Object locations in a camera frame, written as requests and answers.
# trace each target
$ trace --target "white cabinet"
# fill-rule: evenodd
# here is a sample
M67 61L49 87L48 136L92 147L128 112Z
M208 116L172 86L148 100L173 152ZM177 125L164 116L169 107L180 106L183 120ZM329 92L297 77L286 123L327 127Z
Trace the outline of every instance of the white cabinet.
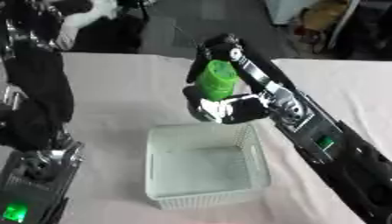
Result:
M286 25L308 6L315 4L318 0L262 0L265 1L269 15L274 25Z

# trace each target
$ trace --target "basket handle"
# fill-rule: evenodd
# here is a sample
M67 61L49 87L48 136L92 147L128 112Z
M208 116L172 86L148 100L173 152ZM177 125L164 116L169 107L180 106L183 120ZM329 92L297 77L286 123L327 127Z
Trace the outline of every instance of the basket handle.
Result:
M252 155L252 158L255 160L255 168L260 171L261 167L260 167L260 155L257 152L257 148L252 145L250 146L250 154Z
M154 179L154 155L150 154L150 179Z

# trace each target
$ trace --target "green object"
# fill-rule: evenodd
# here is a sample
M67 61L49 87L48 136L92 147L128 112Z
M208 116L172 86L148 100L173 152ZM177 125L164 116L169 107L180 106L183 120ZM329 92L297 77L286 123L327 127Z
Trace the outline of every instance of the green object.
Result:
M322 136L317 141L316 144L323 150L334 144L334 141L329 136Z
M205 97L213 102L233 94L237 72L228 61L212 60L196 80Z
M5 208L3 218L9 221L22 223L25 220L26 214L27 206L18 203L12 203Z

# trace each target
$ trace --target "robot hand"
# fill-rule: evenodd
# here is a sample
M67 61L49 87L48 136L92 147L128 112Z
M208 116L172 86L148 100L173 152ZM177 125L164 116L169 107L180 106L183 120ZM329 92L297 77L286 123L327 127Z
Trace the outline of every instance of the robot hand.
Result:
M257 88L252 89L251 94L238 94L221 101L209 101L200 88L194 85L211 60L230 61L230 51L234 48L241 49L245 55L257 61L257 54L248 49L243 40L231 34L211 38L197 49L196 60L186 79L186 82L192 85L184 88L183 92L189 101L190 110L200 120L208 119L227 124L244 123L264 118L269 113L263 106L263 98Z

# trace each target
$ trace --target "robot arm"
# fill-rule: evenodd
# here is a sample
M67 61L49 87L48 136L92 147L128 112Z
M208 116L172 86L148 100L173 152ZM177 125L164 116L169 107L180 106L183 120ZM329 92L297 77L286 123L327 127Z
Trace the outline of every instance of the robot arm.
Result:
M184 94L197 116L227 124L269 117L359 217L369 224L392 223L392 164L373 145L334 120L277 66L234 35L201 45L187 82L193 83L210 60L230 61L251 94L209 101L196 86L188 86Z

